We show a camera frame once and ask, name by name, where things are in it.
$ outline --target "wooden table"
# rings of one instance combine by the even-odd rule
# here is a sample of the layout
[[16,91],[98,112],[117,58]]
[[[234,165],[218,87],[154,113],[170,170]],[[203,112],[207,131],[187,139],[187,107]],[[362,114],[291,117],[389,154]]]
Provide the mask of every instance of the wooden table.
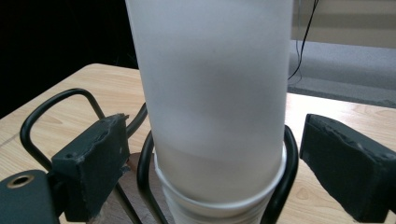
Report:
[[[41,169],[22,147],[20,128],[29,114],[51,96],[72,88],[82,88],[96,98],[106,116],[130,115],[127,123],[145,102],[138,70],[91,64],[37,96],[0,120],[0,179],[21,171]],[[300,145],[307,113],[337,119],[349,127],[396,150],[396,109],[288,94],[285,123]],[[49,158],[97,120],[85,97],[75,95],[50,109],[35,124],[32,140]],[[149,119],[129,139],[132,153],[139,152],[149,132]],[[278,223],[356,223],[319,184],[309,167],[299,161],[299,170]],[[396,223],[389,213],[386,223]]]

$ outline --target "white cylinder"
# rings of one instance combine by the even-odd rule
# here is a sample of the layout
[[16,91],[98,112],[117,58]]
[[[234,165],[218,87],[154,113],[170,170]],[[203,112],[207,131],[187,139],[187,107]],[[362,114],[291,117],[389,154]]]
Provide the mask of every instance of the white cylinder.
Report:
[[126,5],[165,196],[171,187],[202,204],[236,204],[273,187],[283,172],[292,1]]

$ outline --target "black cable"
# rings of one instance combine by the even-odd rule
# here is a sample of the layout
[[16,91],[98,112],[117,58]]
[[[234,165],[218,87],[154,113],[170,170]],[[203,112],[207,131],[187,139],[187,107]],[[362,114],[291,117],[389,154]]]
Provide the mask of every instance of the black cable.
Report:
[[315,10],[317,9],[318,2],[319,2],[319,0],[315,0],[315,2],[314,2],[314,7],[313,7],[312,13],[311,13],[311,17],[309,18],[308,25],[306,26],[305,35],[304,35],[304,39],[303,39],[303,44],[301,45],[300,56],[299,56],[299,62],[298,62],[297,68],[294,70],[293,74],[288,78],[288,80],[291,79],[292,77],[294,77],[294,75],[295,75],[295,74],[297,73],[297,71],[300,69],[301,62],[302,62],[302,60],[303,60],[303,51],[304,51],[304,46],[305,46],[306,37],[308,36],[309,28],[311,27],[311,22],[312,22],[312,19],[313,19],[313,17],[314,17]]
[[139,112],[131,121],[130,124],[126,127],[126,135],[127,137],[131,137],[134,132],[140,127],[140,125],[145,121],[146,116],[148,115],[148,110],[146,108],[146,103],[143,103],[142,107],[140,107]]
[[288,199],[298,169],[298,147],[291,129],[285,125],[286,169],[262,215],[261,224],[275,224]]
[[143,145],[142,152],[139,158],[139,163],[137,164],[137,188],[139,190],[140,196],[148,207],[148,210],[154,216],[157,223],[167,224],[168,222],[166,221],[166,218],[163,215],[163,212],[157,201],[155,200],[149,186],[149,164],[151,162],[151,155],[153,149],[154,141],[150,131]]

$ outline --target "black wire loop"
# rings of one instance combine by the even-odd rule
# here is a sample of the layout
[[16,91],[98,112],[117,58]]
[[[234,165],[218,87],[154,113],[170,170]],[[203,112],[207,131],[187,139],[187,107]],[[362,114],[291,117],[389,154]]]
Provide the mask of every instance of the black wire loop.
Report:
[[20,139],[21,139],[21,143],[22,143],[23,147],[47,171],[52,169],[52,163],[50,162],[50,159],[48,159],[32,142],[32,139],[30,137],[32,127],[35,124],[35,122],[51,107],[58,104],[62,100],[66,99],[72,95],[76,95],[76,94],[81,94],[88,99],[88,101],[90,102],[93,110],[95,111],[95,113],[99,119],[102,119],[105,117],[105,114],[103,113],[99,104],[96,102],[95,98],[93,97],[93,95],[90,92],[83,90],[83,89],[75,88],[75,89],[63,91],[63,92],[58,93],[58,94],[52,96],[51,98],[49,98],[46,102],[44,102],[38,108],[36,108],[29,115],[29,117],[24,121],[24,123],[21,126]]

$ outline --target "black foam block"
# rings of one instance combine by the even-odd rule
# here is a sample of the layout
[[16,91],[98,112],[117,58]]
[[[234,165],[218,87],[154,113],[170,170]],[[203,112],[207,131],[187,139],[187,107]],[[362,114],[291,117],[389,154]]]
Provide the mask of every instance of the black foam block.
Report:
[[396,211],[396,152],[345,124],[308,114],[300,158],[359,222],[384,222]]
[[52,157],[52,171],[67,187],[68,221],[95,217],[125,172],[130,155],[127,118],[116,114],[96,121]]

